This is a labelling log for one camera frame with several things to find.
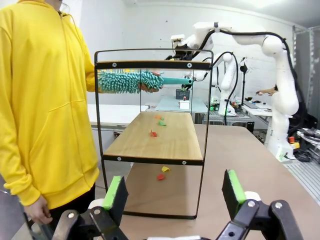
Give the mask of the person right hand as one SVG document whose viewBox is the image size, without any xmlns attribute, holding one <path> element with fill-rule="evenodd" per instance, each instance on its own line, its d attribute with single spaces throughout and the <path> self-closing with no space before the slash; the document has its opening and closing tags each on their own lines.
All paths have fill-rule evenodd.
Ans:
<svg viewBox="0 0 320 240">
<path fill-rule="evenodd" d="M 24 206 L 24 211 L 35 223 L 40 225 L 47 225 L 53 220 L 47 201 L 42 196 L 33 204 Z"/>
</svg>

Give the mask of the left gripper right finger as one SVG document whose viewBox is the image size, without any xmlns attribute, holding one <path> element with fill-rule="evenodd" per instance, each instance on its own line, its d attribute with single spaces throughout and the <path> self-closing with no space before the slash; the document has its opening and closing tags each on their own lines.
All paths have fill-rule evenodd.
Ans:
<svg viewBox="0 0 320 240">
<path fill-rule="evenodd" d="M 222 193 L 230 221 L 218 240 L 244 240 L 250 231 L 259 231 L 266 240 L 302 240 L 293 211 L 285 200 L 269 205 L 254 192 L 245 192 L 233 169 L 224 172 Z"/>
</svg>

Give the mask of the person left hand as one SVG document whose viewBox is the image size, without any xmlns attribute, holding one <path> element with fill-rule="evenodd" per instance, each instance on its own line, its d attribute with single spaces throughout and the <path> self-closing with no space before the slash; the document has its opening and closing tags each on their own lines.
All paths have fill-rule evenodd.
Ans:
<svg viewBox="0 0 320 240">
<path fill-rule="evenodd" d="M 155 71 L 151 71 L 150 73 L 152 73 L 154 76 L 160 76 L 161 74 Z M 159 90 L 161 90 L 164 86 L 162 85 L 160 88 L 148 88 L 144 83 L 139 83 L 138 88 L 142 91 L 145 91 L 147 93 L 156 93 Z"/>
</svg>

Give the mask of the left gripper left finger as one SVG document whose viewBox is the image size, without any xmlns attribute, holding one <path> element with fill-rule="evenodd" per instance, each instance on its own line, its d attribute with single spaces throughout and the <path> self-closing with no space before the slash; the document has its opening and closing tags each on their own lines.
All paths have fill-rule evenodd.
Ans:
<svg viewBox="0 0 320 240">
<path fill-rule="evenodd" d="M 54 231 L 54 240 L 126 240 L 120 229 L 128 190 L 123 176 L 115 176 L 106 192 L 102 204 L 80 214 L 66 210 L 61 215 Z"/>
</svg>

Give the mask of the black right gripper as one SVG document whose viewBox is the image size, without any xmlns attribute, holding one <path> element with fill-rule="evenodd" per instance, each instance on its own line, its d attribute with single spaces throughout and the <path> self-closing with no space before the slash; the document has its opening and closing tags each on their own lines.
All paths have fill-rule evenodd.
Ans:
<svg viewBox="0 0 320 240">
<path fill-rule="evenodd" d="M 169 55 L 165 61 L 191 61 L 194 55 L 197 53 L 196 50 L 191 50 L 188 46 L 177 46 L 174 49 L 174 55 Z"/>
</svg>

